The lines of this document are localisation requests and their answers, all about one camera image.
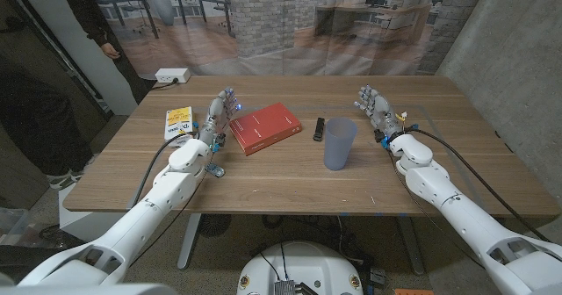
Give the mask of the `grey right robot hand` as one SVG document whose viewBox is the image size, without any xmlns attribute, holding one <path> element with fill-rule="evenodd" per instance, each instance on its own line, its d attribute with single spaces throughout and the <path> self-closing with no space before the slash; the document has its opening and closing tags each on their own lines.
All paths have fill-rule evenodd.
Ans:
<svg viewBox="0 0 562 295">
<path fill-rule="evenodd" d="M 403 132 L 393 108 L 381 93 L 366 85 L 358 91 L 358 96 L 360 101 L 354 106 L 366 114 L 375 130 L 388 138 Z"/>
</svg>

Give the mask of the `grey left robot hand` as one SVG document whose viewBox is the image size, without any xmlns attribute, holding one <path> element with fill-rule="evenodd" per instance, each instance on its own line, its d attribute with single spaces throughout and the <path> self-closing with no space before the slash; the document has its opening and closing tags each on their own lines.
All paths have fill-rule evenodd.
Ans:
<svg viewBox="0 0 562 295">
<path fill-rule="evenodd" d="M 234 89 L 226 87 L 212 100 L 203 125 L 199 128 L 198 140 L 211 146 L 215 138 L 225 132 L 230 120 L 241 109 L 241 105 L 234 95 Z"/>
</svg>

